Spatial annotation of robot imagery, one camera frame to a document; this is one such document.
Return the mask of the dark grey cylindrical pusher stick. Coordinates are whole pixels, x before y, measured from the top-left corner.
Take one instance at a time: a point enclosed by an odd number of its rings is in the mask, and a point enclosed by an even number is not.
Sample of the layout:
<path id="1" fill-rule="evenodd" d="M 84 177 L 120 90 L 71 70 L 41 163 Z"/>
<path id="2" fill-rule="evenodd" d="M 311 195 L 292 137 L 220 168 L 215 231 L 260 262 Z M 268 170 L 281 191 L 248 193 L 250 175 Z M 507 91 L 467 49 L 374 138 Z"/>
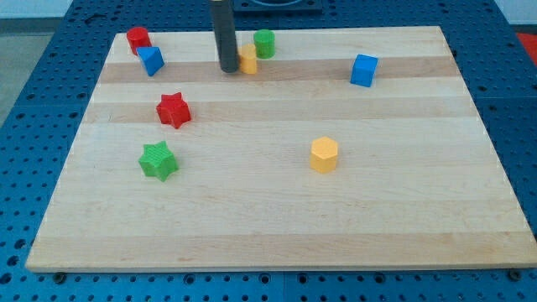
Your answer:
<path id="1" fill-rule="evenodd" d="M 209 8 L 221 70 L 226 73 L 234 73 L 239 69 L 239 59 L 230 1 L 210 0 Z"/>

